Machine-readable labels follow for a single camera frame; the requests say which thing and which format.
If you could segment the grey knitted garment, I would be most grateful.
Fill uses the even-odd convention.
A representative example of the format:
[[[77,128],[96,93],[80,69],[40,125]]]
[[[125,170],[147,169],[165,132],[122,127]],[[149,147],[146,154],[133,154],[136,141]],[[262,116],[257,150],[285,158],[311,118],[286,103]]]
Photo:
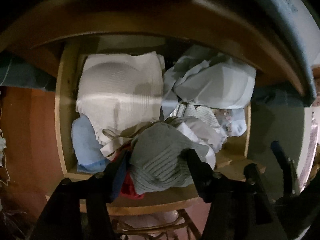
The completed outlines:
[[[202,154],[208,150],[204,145],[194,147],[189,138],[163,122],[152,125],[135,137],[132,148],[131,178],[138,194],[192,184],[188,165],[180,154],[185,149],[192,149],[205,162]]]

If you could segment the dark wooden cabinet top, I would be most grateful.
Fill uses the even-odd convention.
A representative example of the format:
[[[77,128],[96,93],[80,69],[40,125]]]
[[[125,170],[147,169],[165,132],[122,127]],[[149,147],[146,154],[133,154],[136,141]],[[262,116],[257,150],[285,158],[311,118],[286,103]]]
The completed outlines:
[[[47,0],[1,34],[10,49],[46,71],[58,65],[46,44],[92,34],[146,34],[191,40],[213,47],[263,72],[260,84],[289,81],[306,98],[315,94],[310,67],[278,37],[212,0],[189,0],[128,11],[94,11],[77,0]]]

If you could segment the pale blue padded bra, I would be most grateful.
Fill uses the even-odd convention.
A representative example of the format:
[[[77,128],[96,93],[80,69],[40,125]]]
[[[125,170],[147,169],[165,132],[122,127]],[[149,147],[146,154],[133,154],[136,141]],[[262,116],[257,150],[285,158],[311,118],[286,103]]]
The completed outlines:
[[[215,109],[245,108],[256,69],[239,59],[198,45],[189,48],[163,76],[164,118],[179,102]]]

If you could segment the white ribbed knit underwear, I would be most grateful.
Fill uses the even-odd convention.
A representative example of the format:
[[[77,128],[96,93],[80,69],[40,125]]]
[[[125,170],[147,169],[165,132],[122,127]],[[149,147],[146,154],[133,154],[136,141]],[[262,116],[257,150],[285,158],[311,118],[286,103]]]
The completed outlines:
[[[140,128],[159,120],[164,57],[94,54],[84,62],[76,111],[88,117],[108,159]]]

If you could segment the light blue folded cloth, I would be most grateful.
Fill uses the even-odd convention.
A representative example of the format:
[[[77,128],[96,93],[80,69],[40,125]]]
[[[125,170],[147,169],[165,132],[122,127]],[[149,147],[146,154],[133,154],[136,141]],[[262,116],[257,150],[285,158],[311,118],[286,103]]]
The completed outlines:
[[[77,171],[89,174],[103,172],[110,161],[103,156],[91,122],[85,115],[72,123],[71,139],[77,158]]]

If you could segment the white honeycomb pattern cloth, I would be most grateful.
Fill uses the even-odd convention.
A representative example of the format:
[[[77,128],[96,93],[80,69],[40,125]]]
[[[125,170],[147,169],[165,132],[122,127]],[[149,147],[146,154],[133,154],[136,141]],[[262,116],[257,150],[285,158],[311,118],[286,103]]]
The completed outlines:
[[[192,116],[200,119],[214,129],[221,128],[215,111],[207,106],[195,106],[189,103],[179,103],[178,106],[169,115],[170,117]]]

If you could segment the red fabric garment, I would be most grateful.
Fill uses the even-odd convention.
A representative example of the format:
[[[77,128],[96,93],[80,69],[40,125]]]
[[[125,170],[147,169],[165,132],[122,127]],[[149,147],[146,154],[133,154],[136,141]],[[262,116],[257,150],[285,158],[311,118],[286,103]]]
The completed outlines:
[[[125,146],[117,151],[117,157],[114,163],[119,164],[119,168],[113,182],[113,199],[121,196],[127,199],[141,200],[145,196],[145,194],[138,194],[136,192],[131,178],[131,155],[132,148],[130,146]]]

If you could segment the floral light blue underwear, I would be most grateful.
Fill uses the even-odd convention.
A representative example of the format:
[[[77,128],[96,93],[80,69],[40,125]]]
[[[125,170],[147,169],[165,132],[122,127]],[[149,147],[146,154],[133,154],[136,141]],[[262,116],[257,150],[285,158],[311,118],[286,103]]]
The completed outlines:
[[[215,116],[227,137],[240,137],[247,130],[244,109],[220,109]]]

